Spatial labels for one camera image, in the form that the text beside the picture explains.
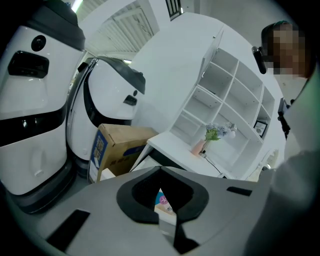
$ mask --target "black slot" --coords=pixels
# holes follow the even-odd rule
[[[240,188],[240,187],[235,187],[235,186],[230,186],[226,190],[229,192],[232,192],[232,193],[246,196],[246,197],[250,197],[250,195],[252,193],[252,190],[248,190],[248,189],[244,189],[244,188]]]
[[[30,52],[17,51],[8,66],[11,76],[44,78],[48,74],[49,60]]]
[[[75,210],[46,241],[64,252],[89,215],[87,211]]]
[[[135,97],[133,97],[133,96],[131,96],[131,95],[128,95],[128,96],[125,98],[125,100],[124,100],[123,103],[128,104],[128,105],[130,105],[130,106],[135,106],[135,105],[137,105],[137,101],[138,101],[138,100],[137,100]]]

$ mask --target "ceiling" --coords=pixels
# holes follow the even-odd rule
[[[107,0],[83,0],[76,12],[80,24]],[[85,50],[94,56],[132,60],[154,35],[138,1],[134,1],[107,19],[85,42]]]

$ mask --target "white robot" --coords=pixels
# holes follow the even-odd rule
[[[98,126],[131,125],[146,80],[122,60],[103,56],[88,58],[78,71],[68,97],[66,139],[78,174],[85,178]]]
[[[66,101],[84,43],[70,7],[45,1],[18,27],[0,60],[0,180],[27,213],[73,180]]]

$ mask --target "black stripe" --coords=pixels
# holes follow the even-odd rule
[[[131,120],[126,119],[115,119],[115,118],[109,118],[101,114],[97,108],[95,107],[95,104],[91,98],[90,90],[89,90],[89,76],[91,74],[91,71],[86,75],[83,83],[83,99],[84,99],[84,106],[85,111],[90,119],[90,121],[93,123],[95,127],[98,127],[101,124],[113,124],[113,125],[124,125],[124,126],[130,126]]]
[[[0,121],[0,147],[44,134],[58,128],[66,118],[67,104],[48,113],[20,116]]]
[[[240,188],[240,187],[235,187],[235,186],[230,186],[226,190],[229,192],[232,192],[232,193],[246,196],[246,197],[250,197],[250,195],[252,193],[252,190],[244,189],[244,188]]]
[[[87,211],[76,209],[46,241],[64,252],[89,215]]]

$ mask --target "label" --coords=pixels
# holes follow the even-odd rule
[[[93,182],[97,182],[98,169],[92,161],[90,161],[89,176]]]
[[[99,169],[102,158],[104,158],[104,154],[107,148],[108,142],[102,132],[98,130],[96,136],[94,138],[92,152],[91,152],[91,162],[94,163],[95,167]]]

